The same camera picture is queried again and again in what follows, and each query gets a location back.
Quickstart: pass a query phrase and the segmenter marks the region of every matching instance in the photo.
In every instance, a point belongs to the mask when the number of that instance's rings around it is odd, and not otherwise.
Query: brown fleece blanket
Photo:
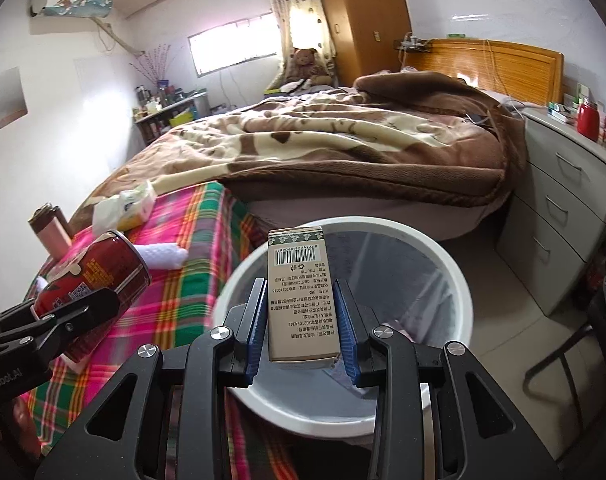
[[[483,92],[436,72],[371,75],[355,89],[267,99],[177,126],[97,187],[70,223],[90,225],[101,197],[144,180],[158,194],[218,180],[246,202],[369,196],[479,206],[512,189],[525,158],[523,121]]]

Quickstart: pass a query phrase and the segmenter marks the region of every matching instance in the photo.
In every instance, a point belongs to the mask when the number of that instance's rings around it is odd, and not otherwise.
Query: cardboard box
[[[341,350],[323,229],[270,231],[267,255],[270,361],[331,365]]]

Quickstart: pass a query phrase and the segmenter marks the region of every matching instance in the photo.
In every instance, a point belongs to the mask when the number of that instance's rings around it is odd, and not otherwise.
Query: red thermos
[[[599,110],[596,108],[596,103],[591,103],[587,99],[581,103],[576,115],[576,130],[594,142],[599,140]]]

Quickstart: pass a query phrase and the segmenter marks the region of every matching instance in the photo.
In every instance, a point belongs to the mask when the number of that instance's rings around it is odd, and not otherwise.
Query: silver screw
[[[230,329],[227,326],[218,326],[213,328],[209,335],[212,339],[221,340],[229,337],[230,333]]]
[[[452,355],[463,355],[465,353],[465,347],[457,341],[452,341],[448,345],[448,352]]]
[[[142,358],[151,357],[157,353],[157,347],[148,343],[138,347],[138,351],[136,353]]]
[[[379,339],[387,339],[394,335],[394,330],[383,325],[376,327],[372,332],[374,332],[374,335]]]

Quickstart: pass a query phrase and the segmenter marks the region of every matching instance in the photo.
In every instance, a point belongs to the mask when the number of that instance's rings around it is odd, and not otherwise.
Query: white drawer cabinet
[[[526,108],[528,166],[497,251],[545,314],[573,288],[606,229],[606,147]]]

